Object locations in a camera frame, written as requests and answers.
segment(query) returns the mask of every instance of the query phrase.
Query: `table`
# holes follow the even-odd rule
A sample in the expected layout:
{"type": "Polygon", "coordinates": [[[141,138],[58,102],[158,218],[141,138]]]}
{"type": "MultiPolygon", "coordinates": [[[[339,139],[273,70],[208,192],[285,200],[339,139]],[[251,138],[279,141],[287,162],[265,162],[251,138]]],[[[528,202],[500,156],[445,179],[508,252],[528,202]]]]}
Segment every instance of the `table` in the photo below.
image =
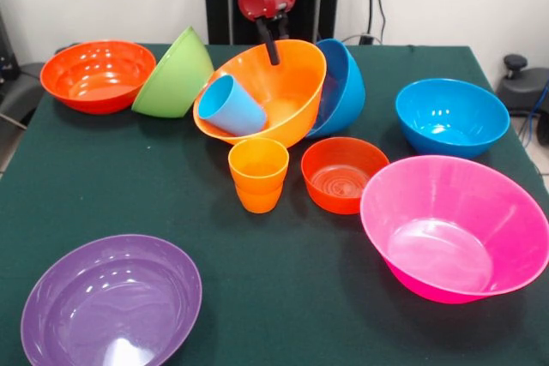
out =
{"type": "MultiPolygon", "coordinates": [[[[150,45],[160,57],[167,45],[150,45]]],[[[209,46],[219,66],[244,47],[209,46]]],[[[397,92],[451,77],[489,87],[467,47],[351,47],[365,109],[345,132],[391,161],[413,155],[397,92]]],[[[244,211],[226,162],[192,116],[83,115],[44,97],[0,181],[2,364],[25,363],[21,311],[33,284],[83,243],[146,233],[177,244],[202,274],[202,311],[169,365],[359,366],[549,363],[549,272],[525,290],[464,306],[428,302],[390,274],[358,216],[316,207],[290,150],[278,207],[244,211]]],[[[476,159],[509,175],[549,212],[549,196],[510,130],[476,159]]]]}

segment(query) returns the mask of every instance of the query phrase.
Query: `light blue cup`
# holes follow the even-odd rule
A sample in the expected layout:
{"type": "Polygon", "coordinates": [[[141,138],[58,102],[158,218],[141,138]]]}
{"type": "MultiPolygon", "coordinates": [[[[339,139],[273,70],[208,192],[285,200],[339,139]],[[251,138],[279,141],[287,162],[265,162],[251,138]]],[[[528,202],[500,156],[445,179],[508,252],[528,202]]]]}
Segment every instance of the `light blue cup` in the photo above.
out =
{"type": "Polygon", "coordinates": [[[224,75],[204,92],[198,116],[235,136],[260,132],[267,122],[263,108],[231,75],[224,75]]]}
{"type": "Polygon", "coordinates": [[[501,138],[510,118],[494,93],[465,81],[426,79],[396,97],[402,132],[421,154],[479,156],[501,138]]]}
{"type": "Polygon", "coordinates": [[[349,50],[339,40],[325,39],[317,47],[326,57],[317,120],[306,137],[332,135],[349,126],[364,108],[366,90],[362,74],[349,50]]]}

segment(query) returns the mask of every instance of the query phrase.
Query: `orange bowl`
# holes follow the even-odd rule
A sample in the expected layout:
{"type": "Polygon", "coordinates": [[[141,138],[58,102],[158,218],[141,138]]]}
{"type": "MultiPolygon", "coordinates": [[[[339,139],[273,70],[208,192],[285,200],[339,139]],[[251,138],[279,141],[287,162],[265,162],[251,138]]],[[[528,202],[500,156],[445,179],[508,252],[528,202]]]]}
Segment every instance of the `orange bowl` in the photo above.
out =
{"type": "Polygon", "coordinates": [[[42,69],[40,81],[68,107],[106,115],[133,103],[155,64],[153,53],[135,43],[88,42],[52,57],[42,69]]]}
{"type": "Polygon", "coordinates": [[[301,172],[311,199],[337,214],[360,212],[368,181],[386,165],[387,156],[367,141],[331,137],[318,141],[301,158],[301,172]]]}
{"type": "Polygon", "coordinates": [[[234,136],[202,120],[198,116],[202,90],[195,100],[193,117],[203,133],[232,145],[245,139],[267,137],[285,147],[307,135],[317,119],[326,59],[320,49],[303,40],[278,40],[276,46],[281,64],[271,65],[265,45],[252,47],[217,69],[204,88],[223,75],[234,76],[267,113],[263,130],[234,136]]]}

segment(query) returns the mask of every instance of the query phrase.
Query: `black knob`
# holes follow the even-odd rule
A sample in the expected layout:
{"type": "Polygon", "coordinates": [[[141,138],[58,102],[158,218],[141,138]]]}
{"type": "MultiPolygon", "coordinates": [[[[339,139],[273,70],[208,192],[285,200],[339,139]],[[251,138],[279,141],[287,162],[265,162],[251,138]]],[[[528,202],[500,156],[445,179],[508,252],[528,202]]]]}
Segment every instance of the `black knob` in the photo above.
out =
{"type": "Polygon", "coordinates": [[[504,63],[508,70],[518,72],[519,70],[526,68],[528,60],[521,55],[507,55],[504,57],[504,63]]]}

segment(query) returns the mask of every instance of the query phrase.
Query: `purple bowl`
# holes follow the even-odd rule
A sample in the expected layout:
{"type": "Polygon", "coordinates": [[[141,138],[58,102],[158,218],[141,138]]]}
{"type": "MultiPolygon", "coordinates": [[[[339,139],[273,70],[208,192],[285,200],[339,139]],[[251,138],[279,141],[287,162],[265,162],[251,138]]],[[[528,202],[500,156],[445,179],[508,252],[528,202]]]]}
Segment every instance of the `purple bowl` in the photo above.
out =
{"type": "Polygon", "coordinates": [[[106,237],[40,278],[21,341],[35,366],[160,365],[189,335],[201,301],[200,274],[183,250],[157,237],[106,237]]]}

